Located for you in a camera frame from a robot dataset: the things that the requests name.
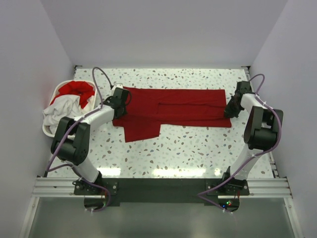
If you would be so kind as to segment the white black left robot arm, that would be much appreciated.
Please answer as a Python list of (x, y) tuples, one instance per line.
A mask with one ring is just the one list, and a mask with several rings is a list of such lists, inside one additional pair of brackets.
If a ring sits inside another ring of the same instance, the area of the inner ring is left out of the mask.
[(102, 174), (88, 158), (90, 134), (94, 129), (127, 114), (126, 107), (131, 102), (129, 90), (115, 86), (111, 95), (92, 111), (75, 118), (60, 119), (51, 145), (52, 158), (47, 172), (53, 171), (51, 165), (57, 157), (66, 162), (73, 171), (85, 181), (85, 189), (98, 194), (103, 188)]

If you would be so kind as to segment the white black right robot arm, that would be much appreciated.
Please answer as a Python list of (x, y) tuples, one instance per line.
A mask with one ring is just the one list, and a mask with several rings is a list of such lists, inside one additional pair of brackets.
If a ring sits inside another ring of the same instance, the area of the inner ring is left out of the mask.
[(280, 142), (283, 111), (273, 109), (254, 93), (250, 82), (240, 81), (224, 110), (226, 118), (237, 118), (241, 111), (249, 113), (243, 134), (244, 147), (234, 164), (222, 176), (221, 190), (227, 195), (238, 189), (237, 180), (248, 178), (261, 156), (274, 150)]

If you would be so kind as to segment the dark red t-shirt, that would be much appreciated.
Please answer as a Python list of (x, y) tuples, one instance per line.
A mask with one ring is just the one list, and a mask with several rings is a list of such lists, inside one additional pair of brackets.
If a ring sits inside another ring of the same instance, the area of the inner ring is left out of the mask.
[(232, 126), (224, 116), (225, 90), (139, 89), (131, 93), (127, 114), (112, 124), (124, 129), (125, 142), (158, 137), (163, 124), (198, 127)]

